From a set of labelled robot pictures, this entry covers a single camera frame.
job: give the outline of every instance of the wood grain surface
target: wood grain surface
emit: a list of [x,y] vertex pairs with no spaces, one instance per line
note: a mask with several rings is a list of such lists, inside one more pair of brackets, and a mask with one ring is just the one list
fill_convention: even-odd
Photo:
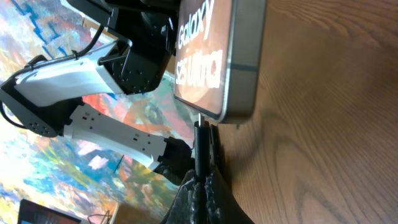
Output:
[[398,1],[269,1],[255,113],[219,127],[255,223],[398,223]]

